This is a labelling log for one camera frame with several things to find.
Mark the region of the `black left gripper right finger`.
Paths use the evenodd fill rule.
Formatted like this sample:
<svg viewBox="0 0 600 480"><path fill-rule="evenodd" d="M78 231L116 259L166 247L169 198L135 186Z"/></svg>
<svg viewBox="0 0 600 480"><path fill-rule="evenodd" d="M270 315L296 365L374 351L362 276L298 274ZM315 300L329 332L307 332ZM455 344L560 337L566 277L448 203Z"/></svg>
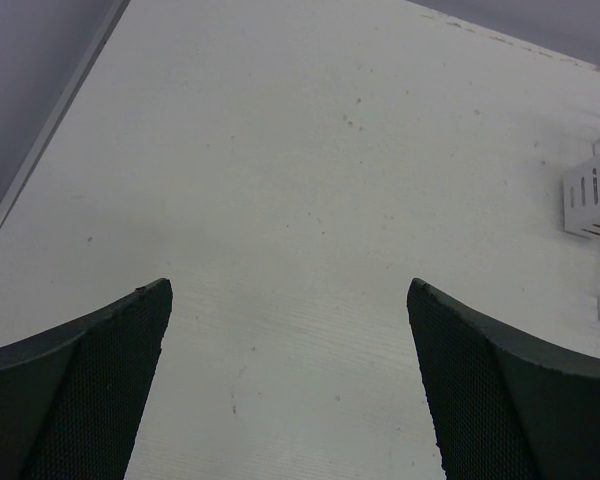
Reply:
<svg viewBox="0 0 600 480"><path fill-rule="evenodd" d="M448 479L600 479L600 359L412 280L406 296Z"/></svg>

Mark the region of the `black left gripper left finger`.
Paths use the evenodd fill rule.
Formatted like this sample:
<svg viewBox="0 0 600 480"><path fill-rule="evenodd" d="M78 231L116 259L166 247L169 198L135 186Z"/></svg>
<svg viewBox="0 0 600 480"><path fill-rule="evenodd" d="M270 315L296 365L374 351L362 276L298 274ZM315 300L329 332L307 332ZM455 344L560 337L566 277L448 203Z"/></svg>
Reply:
<svg viewBox="0 0 600 480"><path fill-rule="evenodd" d="M0 347L0 479L124 478L171 311L158 279Z"/></svg>

